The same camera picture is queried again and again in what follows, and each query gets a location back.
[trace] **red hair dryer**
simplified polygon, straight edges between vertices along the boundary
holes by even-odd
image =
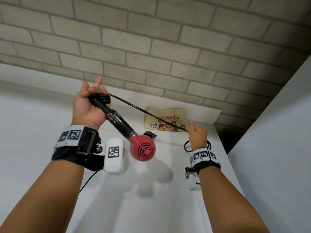
[[[130,152],[134,159],[139,161],[151,160],[156,152],[156,145],[153,138],[155,134],[146,132],[144,135],[137,135],[134,129],[115,110],[110,109],[106,104],[110,104],[110,95],[93,94],[89,100],[92,105],[100,108],[105,113],[105,118],[130,141]]]

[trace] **hand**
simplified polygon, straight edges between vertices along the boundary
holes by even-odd
[[[100,87],[102,76],[98,76],[93,87],[90,87],[86,81],[82,81],[83,86],[73,102],[73,113],[71,125],[84,125],[95,130],[106,121],[105,113],[91,104],[88,96],[95,93],[108,94],[104,86]]]
[[[206,148],[207,144],[207,132],[204,128],[194,125],[190,121],[188,126],[189,141],[192,150],[197,150],[199,148]]]

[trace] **forearm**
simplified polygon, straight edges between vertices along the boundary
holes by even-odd
[[[84,167],[52,161],[14,207],[0,233],[65,232],[82,183]]]
[[[218,168],[204,168],[199,177],[214,233],[269,232],[253,206]]]

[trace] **beige bag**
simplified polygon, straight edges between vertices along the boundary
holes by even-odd
[[[185,108],[158,110],[154,107],[148,107],[146,110],[154,116],[161,118],[162,120],[187,130],[188,122]],[[181,129],[176,129],[175,127],[147,114],[145,114],[145,128],[168,132],[184,132]]]

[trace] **wristband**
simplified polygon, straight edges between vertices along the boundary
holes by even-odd
[[[98,131],[83,125],[66,127],[54,146],[52,160],[64,159],[92,171],[103,169],[101,139]]]
[[[192,152],[190,157],[191,167],[199,174],[200,170],[210,166],[221,168],[216,155],[208,148],[200,148]]]

